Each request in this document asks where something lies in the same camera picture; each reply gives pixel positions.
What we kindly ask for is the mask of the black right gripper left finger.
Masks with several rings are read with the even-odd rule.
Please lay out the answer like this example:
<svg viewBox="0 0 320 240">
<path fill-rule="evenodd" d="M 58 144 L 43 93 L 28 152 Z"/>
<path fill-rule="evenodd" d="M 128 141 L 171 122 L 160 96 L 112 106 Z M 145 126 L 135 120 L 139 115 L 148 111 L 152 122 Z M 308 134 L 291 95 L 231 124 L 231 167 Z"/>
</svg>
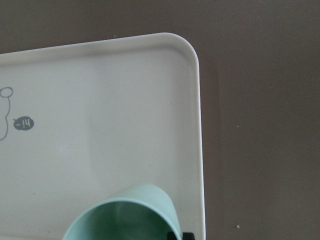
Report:
<svg viewBox="0 0 320 240">
<path fill-rule="evenodd" d="M 167 240 L 177 240 L 176 235 L 172 231 L 168 232 Z"/>
</svg>

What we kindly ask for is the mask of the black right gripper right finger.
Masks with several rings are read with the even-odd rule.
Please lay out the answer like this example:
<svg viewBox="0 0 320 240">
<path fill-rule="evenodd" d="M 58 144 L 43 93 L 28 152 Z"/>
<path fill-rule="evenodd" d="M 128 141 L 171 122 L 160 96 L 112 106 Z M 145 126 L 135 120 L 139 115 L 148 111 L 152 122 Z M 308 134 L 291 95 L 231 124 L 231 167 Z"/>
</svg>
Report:
<svg viewBox="0 0 320 240">
<path fill-rule="evenodd" d="M 182 240 L 195 240 L 195 235 L 193 232 L 183 232 Z"/>
</svg>

